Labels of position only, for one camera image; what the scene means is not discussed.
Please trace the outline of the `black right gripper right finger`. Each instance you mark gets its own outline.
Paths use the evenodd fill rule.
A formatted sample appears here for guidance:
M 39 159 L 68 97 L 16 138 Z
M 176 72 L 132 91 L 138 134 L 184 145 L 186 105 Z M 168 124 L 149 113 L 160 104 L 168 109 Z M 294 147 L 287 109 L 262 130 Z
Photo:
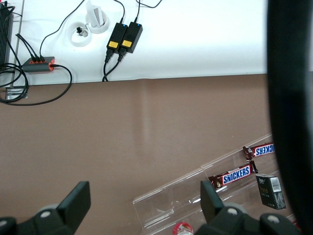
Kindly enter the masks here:
M 225 206 L 209 181 L 201 181 L 201 209 L 206 224 L 201 235 L 300 235 L 301 231 L 286 217 L 265 213 L 256 220 L 239 208 Z

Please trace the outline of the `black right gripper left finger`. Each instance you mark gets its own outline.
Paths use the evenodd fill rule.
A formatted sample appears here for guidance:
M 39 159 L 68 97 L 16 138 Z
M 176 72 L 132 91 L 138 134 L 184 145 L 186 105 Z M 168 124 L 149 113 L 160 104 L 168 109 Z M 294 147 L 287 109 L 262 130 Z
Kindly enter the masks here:
M 0 219 L 2 235 L 73 235 L 91 207 L 90 185 L 79 182 L 54 208 L 46 208 L 17 223 L 14 217 Z

